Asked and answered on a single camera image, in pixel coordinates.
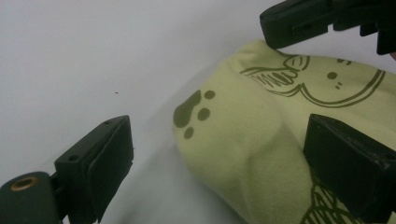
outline white background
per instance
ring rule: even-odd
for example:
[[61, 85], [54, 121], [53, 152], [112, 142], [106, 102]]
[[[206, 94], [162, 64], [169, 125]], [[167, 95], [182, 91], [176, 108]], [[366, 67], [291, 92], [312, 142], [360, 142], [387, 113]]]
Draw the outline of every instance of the white background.
[[[186, 170], [172, 114], [219, 60], [263, 39], [259, 15], [279, 2], [1, 1], [0, 184], [52, 174], [100, 122], [129, 115], [134, 165], [103, 223], [243, 223]], [[375, 48], [376, 35], [351, 29], [283, 50], [396, 73]]]

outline clamp jaw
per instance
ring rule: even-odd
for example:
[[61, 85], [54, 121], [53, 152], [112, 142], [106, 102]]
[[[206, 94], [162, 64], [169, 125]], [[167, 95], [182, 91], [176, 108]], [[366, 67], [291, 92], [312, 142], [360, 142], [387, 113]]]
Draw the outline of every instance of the clamp jaw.
[[260, 15], [262, 31], [273, 49], [328, 32], [360, 26], [361, 36], [378, 32], [376, 52], [396, 52], [396, 0], [287, 0]]
[[128, 116], [109, 119], [55, 161], [56, 173], [18, 176], [0, 188], [2, 223], [100, 221], [134, 158]]

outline dark green paw print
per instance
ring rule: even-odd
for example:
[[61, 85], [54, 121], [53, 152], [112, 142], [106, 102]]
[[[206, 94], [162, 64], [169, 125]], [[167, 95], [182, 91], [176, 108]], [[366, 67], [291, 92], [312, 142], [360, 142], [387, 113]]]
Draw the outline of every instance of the dark green paw print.
[[[207, 100], [215, 98], [214, 91], [206, 91], [204, 97]], [[192, 110], [201, 103], [201, 91], [196, 91], [186, 102], [175, 109], [174, 123], [178, 128], [184, 128], [189, 125], [192, 115]], [[210, 110], [208, 108], [201, 108], [198, 112], [198, 120], [204, 121], [210, 117]], [[194, 128], [189, 127], [184, 132], [184, 138], [190, 139], [194, 135]]]

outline cloth bag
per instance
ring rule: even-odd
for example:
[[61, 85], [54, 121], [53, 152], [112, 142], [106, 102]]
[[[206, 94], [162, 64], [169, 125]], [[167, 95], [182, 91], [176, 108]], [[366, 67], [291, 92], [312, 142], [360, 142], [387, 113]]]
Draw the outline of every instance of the cloth bag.
[[339, 119], [396, 148], [395, 112], [393, 74], [259, 40], [176, 108], [174, 135], [188, 169], [248, 223], [362, 223], [311, 174], [308, 118]]

